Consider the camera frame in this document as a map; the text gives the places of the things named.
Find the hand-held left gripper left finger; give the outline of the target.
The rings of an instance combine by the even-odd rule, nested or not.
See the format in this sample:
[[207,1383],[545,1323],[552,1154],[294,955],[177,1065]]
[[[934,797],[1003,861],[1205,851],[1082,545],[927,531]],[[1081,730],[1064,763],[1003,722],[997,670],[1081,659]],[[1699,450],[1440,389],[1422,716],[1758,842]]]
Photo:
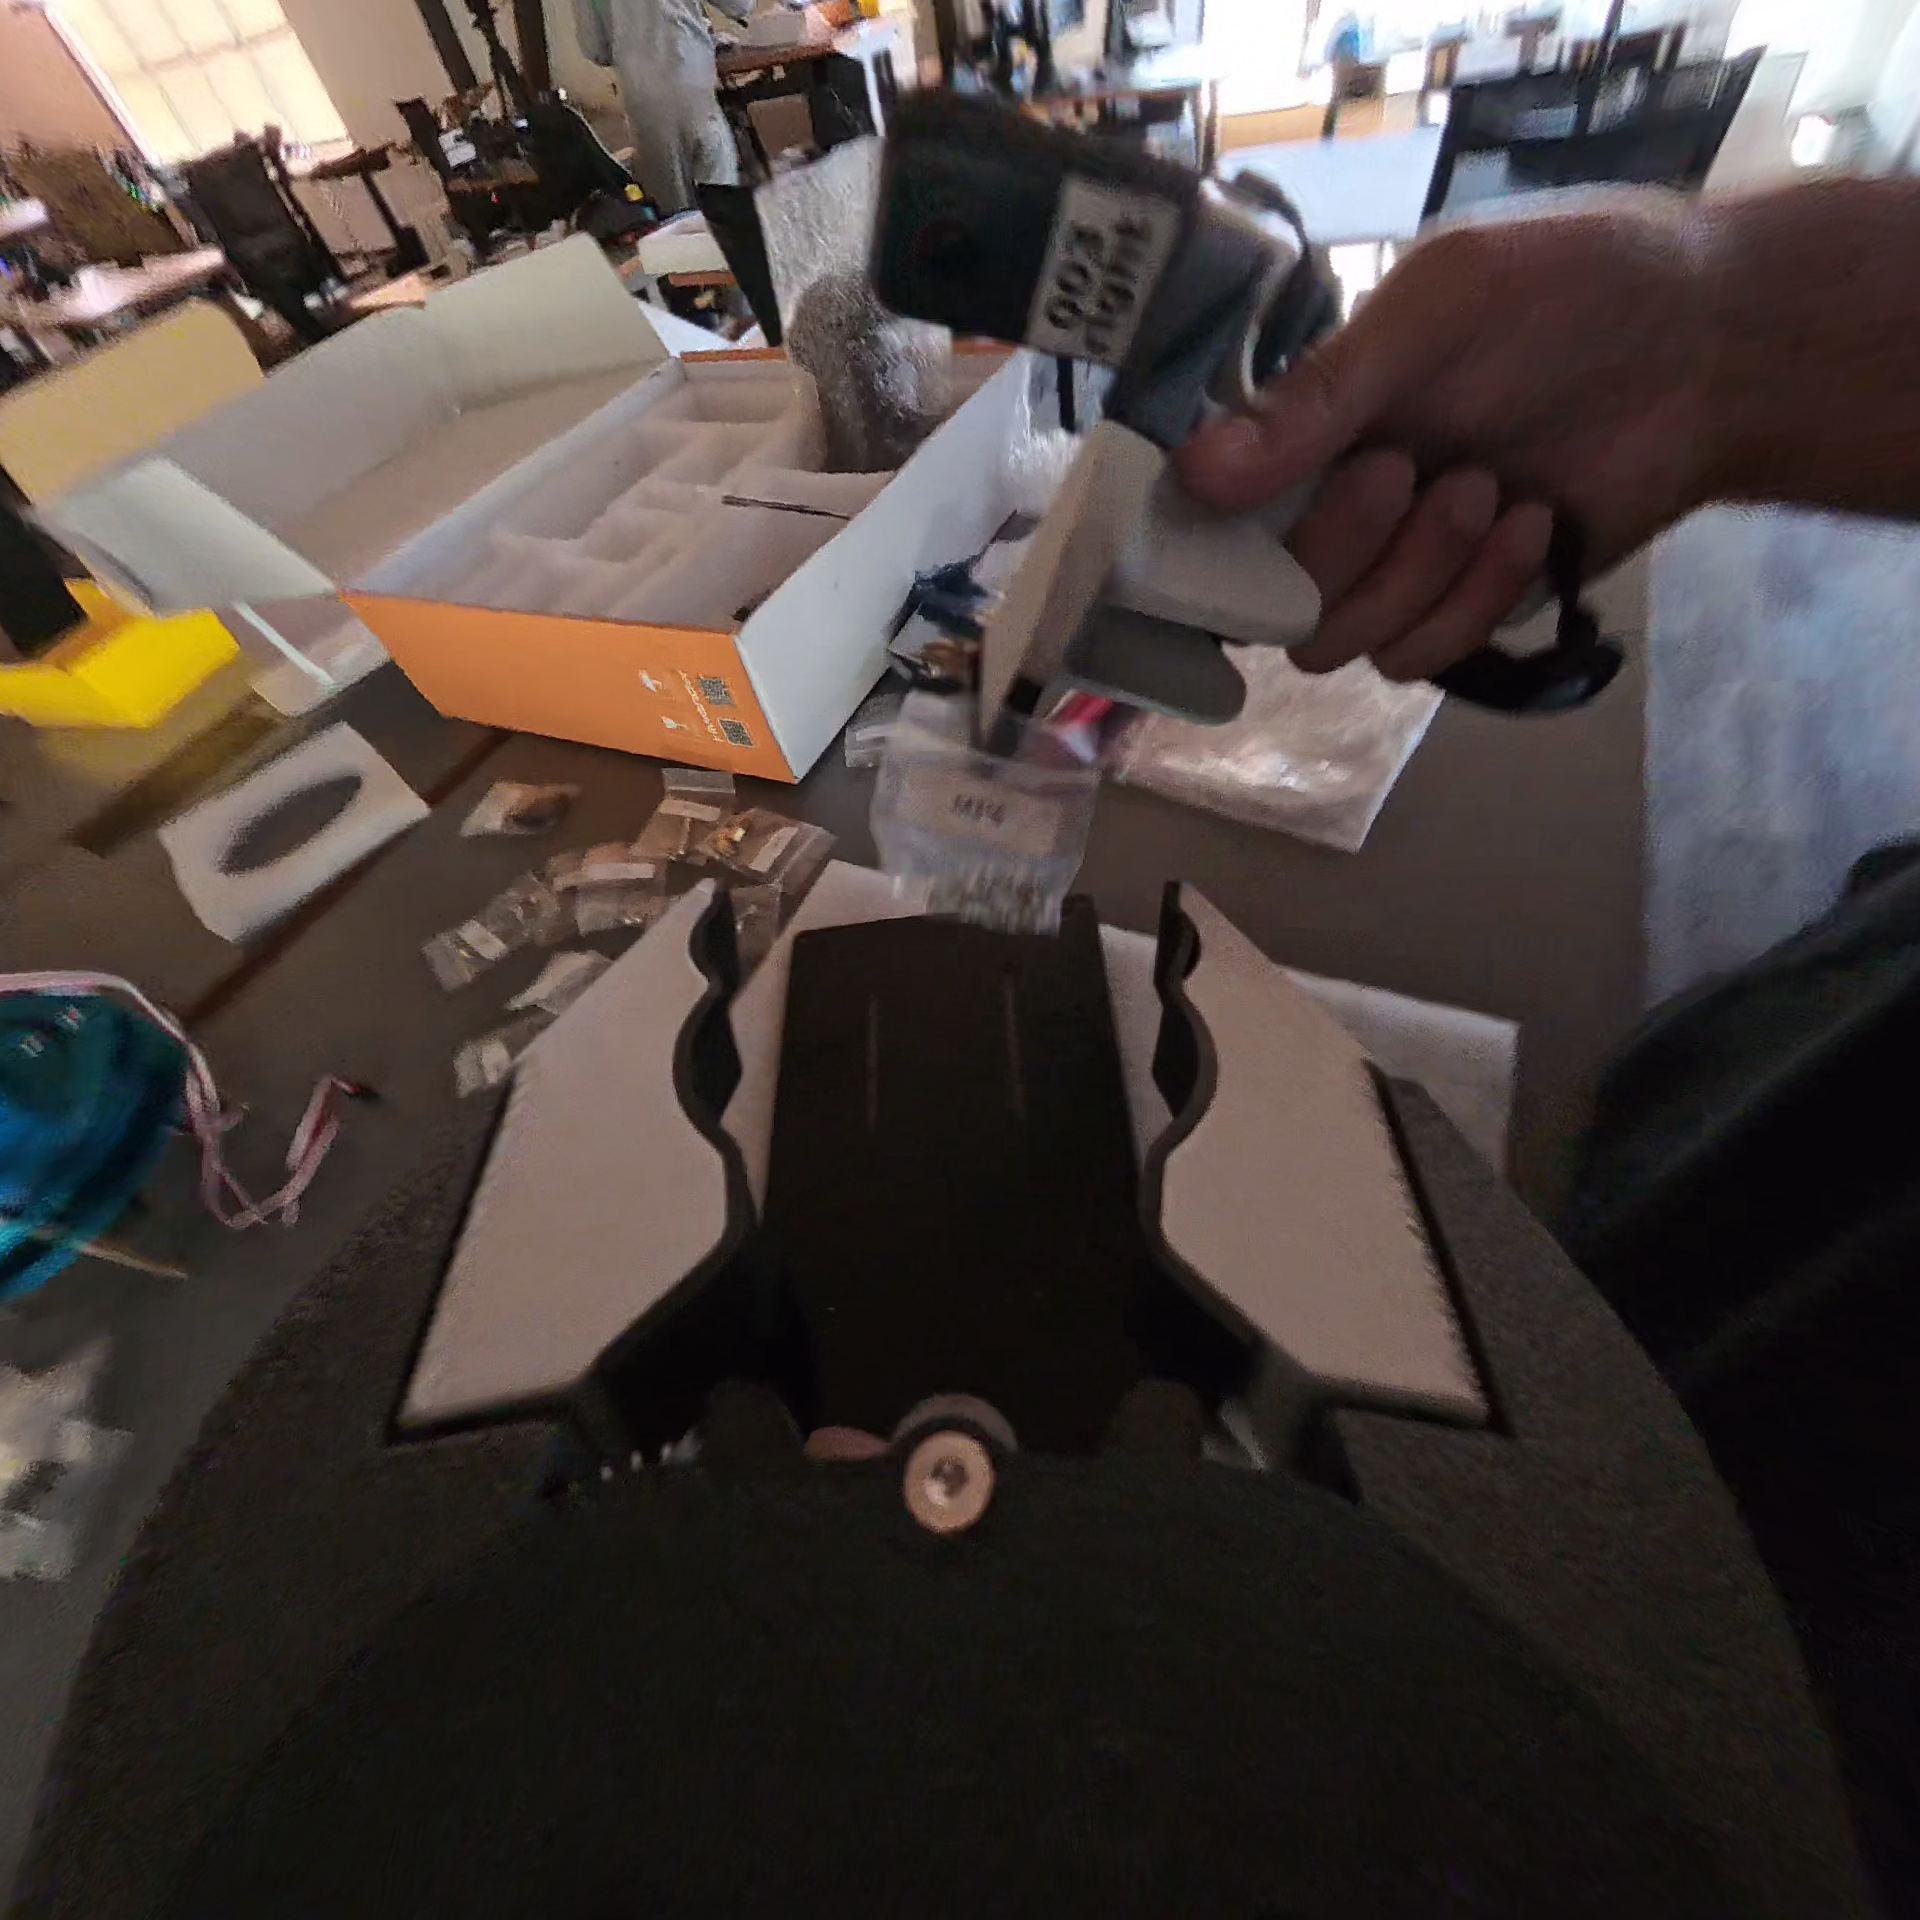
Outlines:
[[752,1222],[730,898],[696,883],[519,1058],[397,1399],[400,1433],[558,1414],[642,1433],[614,1375]]

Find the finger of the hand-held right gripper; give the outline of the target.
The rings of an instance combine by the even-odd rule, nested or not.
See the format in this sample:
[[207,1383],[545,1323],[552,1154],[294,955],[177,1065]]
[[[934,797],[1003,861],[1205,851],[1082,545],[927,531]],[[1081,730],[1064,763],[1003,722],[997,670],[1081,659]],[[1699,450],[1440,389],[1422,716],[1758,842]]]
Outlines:
[[1163,615],[1101,606],[1077,634],[1077,687],[1192,726],[1238,717],[1245,681],[1225,642]]
[[1165,450],[1125,423],[1099,421],[1078,441],[981,631],[973,743],[982,751],[1019,750],[1165,467]]

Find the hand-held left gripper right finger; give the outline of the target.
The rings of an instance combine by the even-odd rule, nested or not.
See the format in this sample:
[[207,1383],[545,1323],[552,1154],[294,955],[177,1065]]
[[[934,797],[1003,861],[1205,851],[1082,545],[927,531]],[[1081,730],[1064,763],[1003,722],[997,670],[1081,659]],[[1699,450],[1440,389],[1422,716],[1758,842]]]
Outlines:
[[1309,1404],[1482,1426],[1489,1406],[1375,1065],[1183,883],[1160,901],[1143,1222]]

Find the small clear screw bag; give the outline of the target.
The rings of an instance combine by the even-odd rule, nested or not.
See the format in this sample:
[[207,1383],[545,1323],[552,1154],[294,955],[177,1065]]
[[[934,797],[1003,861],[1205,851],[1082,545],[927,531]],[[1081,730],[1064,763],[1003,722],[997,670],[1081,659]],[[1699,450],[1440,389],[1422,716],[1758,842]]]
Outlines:
[[1096,767],[1001,759],[966,740],[895,731],[879,755],[870,839],[879,870],[929,916],[1051,935],[1082,867]]

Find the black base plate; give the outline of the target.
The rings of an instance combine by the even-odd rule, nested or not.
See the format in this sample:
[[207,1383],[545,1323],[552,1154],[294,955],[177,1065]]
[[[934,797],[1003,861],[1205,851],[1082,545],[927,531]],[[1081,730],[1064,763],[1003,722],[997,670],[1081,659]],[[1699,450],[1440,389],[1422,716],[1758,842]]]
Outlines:
[[760,1218],[810,1425],[889,1433],[951,1397],[1024,1451],[1095,1451],[1144,1375],[1135,1182],[1087,898],[1045,932],[794,940]]

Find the person's right forearm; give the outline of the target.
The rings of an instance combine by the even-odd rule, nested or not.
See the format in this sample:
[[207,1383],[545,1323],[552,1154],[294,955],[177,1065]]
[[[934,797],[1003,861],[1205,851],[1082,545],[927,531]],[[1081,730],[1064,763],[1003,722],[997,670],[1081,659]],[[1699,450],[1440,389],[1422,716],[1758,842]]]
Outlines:
[[1693,507],[1917,519],[1917,180],[1709,204]]

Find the large clear plastic bag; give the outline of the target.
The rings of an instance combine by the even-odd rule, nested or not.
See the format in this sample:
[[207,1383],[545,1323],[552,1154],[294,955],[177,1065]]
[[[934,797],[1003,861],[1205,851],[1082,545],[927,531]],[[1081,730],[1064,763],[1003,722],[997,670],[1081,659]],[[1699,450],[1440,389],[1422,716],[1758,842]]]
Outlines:
[[1144,710],[1109,751],[1109,774],[1222,821],[1357,853],[1445,697],[1368,662],[1297,670],[1281,649],[1227,644],[1243,683],[1218,726]]

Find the bubble wrap roll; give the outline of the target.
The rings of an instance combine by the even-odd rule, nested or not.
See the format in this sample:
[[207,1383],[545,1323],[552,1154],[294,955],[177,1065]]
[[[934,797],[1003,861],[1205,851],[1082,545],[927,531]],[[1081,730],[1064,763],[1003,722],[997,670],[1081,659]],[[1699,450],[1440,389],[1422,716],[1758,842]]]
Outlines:
[[783,349],[814,383],[829,474],[895,471],[949,419],[952,334],[889,310],[857,273],[799,290]]

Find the white foam sheet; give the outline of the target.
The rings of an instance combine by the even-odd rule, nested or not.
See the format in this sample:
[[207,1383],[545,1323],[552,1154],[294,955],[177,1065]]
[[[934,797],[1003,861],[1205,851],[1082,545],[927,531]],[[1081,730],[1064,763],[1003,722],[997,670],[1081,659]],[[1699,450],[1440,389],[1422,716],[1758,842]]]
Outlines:
[[[753,1202],[760,1202],[765,1191],[785,979],[794,940],[806,930],[890,921],[919,911],[919,903],[899,894],[885,873],[831,860],[736,991],[729,1018],[741,1076],[727,1103],[725,1127],[741,1151]],[[1139,1156],[1167,1123],[1167,1103],[1149,1070],[1149,1053],[1160,1031],[1160,1003],[1151,983],[1157,940],[1101,926],[1099,941],[1126,1110]],[[1297,969],[1289,969],[1286,975],[1366,1051],[1377,1070],[1423,1087],[1485,1164],[1504,1173],[1519,1045],[1514,1025]]]

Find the black office chair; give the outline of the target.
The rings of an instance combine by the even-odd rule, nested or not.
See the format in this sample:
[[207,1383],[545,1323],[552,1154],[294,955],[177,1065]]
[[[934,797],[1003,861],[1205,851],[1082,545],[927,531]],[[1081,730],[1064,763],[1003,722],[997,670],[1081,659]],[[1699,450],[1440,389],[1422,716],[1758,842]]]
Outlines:
[[782,348],[783,322],[755,191],[743,182],[696,182],[694,204],[762,340]]
[[1553,69],[1450,87],[1422,223],[1582,186],[1703,187],[1759,71],[1729,60]]

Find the group of small parts bags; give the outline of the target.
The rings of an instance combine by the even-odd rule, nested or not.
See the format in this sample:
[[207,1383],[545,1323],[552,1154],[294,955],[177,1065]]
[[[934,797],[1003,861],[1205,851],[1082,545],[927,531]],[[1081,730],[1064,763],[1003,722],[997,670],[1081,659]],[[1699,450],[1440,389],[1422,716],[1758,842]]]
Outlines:
[[727,905],[736,965],[750,975],[834,851],[829,829],[741,803],[730,774],[667,767],[661,799],[633,837],[552,853],[423,945],[443,991],[470,988],[519,953],[541,955],[503,1018],[457,1050],[457,1098],[504,1084],[528,1047],[610,972],[613,940],[661,923],[698,879]]

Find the light wooden table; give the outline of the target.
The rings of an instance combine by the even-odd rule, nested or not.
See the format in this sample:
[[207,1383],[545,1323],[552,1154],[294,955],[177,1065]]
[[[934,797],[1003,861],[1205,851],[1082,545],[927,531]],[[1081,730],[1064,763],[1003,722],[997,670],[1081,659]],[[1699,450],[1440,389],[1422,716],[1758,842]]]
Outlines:
[[1423,222],[1442,141],[1442,127],[1291,139],[1229,151],[1218,166],[1274,186],[1323,249],[1399,246]]

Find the person's dark clothing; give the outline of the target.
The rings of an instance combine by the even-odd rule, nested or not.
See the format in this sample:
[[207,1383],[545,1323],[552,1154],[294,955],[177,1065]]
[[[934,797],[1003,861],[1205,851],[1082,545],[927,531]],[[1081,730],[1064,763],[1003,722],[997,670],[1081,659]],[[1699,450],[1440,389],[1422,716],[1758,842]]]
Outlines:
[[1738,1502],[1887,1915],[1917,1894],[1917,849],[1654,1009],[1553,1233]]

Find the orange white cardboard box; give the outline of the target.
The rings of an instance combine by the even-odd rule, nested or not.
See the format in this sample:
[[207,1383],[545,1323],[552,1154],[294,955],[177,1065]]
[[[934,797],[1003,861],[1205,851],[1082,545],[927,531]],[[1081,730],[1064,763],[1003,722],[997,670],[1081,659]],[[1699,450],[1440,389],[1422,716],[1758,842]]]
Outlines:
[[1003,526],[1033,375],[958,345],[923,443],[826,471],[808,372],[694,335],[570,237],[345,329],[38,519],[152,610],[336,603],[443,716],[793,783],[915,578]]

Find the yellow plastic bin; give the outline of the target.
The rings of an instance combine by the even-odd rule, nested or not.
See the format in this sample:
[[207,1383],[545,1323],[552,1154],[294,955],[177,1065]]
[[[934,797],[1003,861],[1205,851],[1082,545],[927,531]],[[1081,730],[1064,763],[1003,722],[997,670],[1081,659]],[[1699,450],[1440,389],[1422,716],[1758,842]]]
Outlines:
[[1,667],[1,716],[31,730],[152,730],[241,649],[210,610],[146,615],[93,580],[69,582],[82,619]]

